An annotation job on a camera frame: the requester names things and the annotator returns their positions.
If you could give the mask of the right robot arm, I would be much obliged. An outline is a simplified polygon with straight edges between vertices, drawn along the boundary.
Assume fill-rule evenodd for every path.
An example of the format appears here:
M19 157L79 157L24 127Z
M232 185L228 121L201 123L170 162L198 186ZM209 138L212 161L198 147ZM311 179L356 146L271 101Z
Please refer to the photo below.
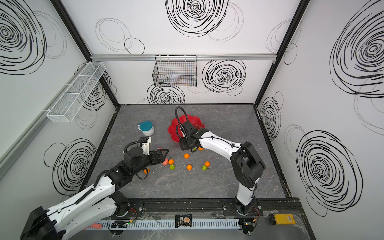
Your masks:
M262 158L249 142L236 143L201 128L190 121L175 127L181 149L203 148L211 150L231 162L239 188L236 195L237 212L247 215L255 203L255 191L266 169Z

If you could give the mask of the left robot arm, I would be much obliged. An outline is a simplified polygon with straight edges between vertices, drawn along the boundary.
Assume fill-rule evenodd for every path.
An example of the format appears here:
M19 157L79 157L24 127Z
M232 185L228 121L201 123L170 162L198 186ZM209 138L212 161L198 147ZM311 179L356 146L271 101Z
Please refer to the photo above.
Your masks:
M103 171L95 183L48 209L33 210L21 233L22 240L68 240L97 221L127 210L128 200L119 191L148 166L162 164L168 149L145 152L133 147L115 167Z

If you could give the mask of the red flower-shaped fruit bowl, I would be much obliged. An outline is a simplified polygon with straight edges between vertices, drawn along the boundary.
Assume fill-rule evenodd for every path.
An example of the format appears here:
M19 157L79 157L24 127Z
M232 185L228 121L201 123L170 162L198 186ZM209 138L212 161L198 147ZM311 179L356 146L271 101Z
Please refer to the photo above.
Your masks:
M205 128L205 125L202 123L201 119L196 116L187 115L188 120L192 123L194 127L196 127L198 130ZM179 122L185 123L187 121L187 118L185 115L177 118L174 118L171 122L171 125L168 127L168 133L171 135L171 138L174 142L179 143L180 142L180 136L184 137L184 134L182 133Z

